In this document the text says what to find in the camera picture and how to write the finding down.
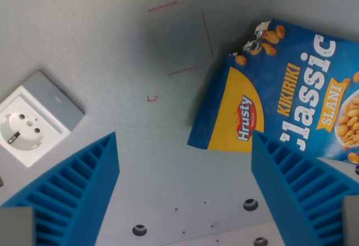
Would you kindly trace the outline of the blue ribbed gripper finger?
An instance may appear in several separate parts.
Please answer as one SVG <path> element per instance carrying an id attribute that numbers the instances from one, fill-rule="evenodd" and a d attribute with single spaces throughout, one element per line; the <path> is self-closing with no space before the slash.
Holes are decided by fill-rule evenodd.
<path id="1" fill-rule="evenodd" d="M 358 182 L 258 131 L 251 171 L 285 245 L 344 245 L 342 202 Z"/>
<path id="2" fill-rule="evenodd" d="M 95 245 L 118 176 L 112 132 L 43 173 L 2 206 L 34 210 L 36 245 Z"/>

